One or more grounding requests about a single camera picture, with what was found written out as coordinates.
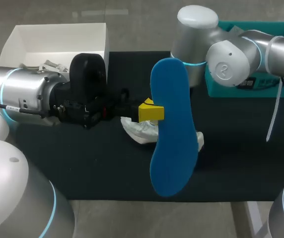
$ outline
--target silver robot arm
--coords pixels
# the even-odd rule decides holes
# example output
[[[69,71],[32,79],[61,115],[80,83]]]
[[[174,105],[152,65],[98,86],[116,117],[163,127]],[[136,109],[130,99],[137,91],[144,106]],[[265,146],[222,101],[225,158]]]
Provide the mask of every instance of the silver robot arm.
[[[171,56],[184,62],[190,87],[204,78],[206,62],[212,78],[227,87],[237,86],[254,72],[284,77],[284,37],[250,30],[241,35],[218,27],[217,14],[190,5],[178,12],[178,33]]]
[[[6,140],[8,124],[28,122],[41,125],[53,125],[57,117],[41,118],[39,115],[17,113],[29,110],[37,113],[48,111],[49,96],[57,83],[67,80],[56,72],[31,71],[27,69],[0,67],[0,104],[7,105],[0,109],[0,140]]]

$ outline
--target teal box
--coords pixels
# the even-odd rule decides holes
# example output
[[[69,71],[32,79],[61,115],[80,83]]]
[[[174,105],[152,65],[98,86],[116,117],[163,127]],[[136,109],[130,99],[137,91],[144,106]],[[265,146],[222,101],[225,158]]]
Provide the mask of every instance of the teal box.
[[[225,31],[230,31],[234,26],[245,31],[259,30],[275,36],[284,36],[284,22],[219,22],[219,27]],[[220,98],[275,98],[279,85],[279,78],[276,76],[267,73],[253,73],[236,87],[224,87],[213,80],[207,66],[205,80],[209,96]]]

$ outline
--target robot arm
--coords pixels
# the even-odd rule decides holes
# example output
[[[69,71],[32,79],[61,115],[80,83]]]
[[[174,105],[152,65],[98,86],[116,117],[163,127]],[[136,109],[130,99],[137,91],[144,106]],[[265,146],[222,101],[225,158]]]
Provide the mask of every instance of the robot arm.
[[[127,89],[109,92],[104,60],[96,54],[74,57],[70,81],[57,72],[0,67],[0,140],[8,135],[7,124],[16,122],[91,128],[114,116],[136,122],[164,119],[164,108],[152,103],[130,100]]]
[[[204,78],[206,62],[212,78],[237,86],[254,72],[284,77],[284,37],[250,30],[234,35],[218,27],[217,14],[190,5],[178,12],[178,37],[171,55],[184,62],[190,86]]]

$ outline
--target yellow block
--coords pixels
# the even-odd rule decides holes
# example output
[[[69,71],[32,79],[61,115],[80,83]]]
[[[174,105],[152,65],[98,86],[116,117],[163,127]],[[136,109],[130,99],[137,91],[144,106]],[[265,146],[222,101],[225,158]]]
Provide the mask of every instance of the yellow block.
[[[139,106],[139,122],[144,120],[164,120],[164,107],[154,106],[154,102],[150,98],[146,99],[145,103]]]

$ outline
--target black mat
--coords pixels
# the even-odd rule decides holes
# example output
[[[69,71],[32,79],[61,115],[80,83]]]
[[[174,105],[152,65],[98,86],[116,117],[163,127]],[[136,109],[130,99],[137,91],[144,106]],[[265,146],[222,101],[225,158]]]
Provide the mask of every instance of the black mat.
[[[127,87],[137,98],[150,96],[154,64],[169,52],[112,52],[109,87]],[[196,129],[205,137],[189,183],[176,196],[152,189],[149,163],[154,145],[138,145],[120,119],[91,130],[78,125],[21,125],[18,147],[68,199],[145,201],[274,200],[284,186],[284,99],[270,142],[266,135],[275,99],[208,97],[196,88],[192,107]]]

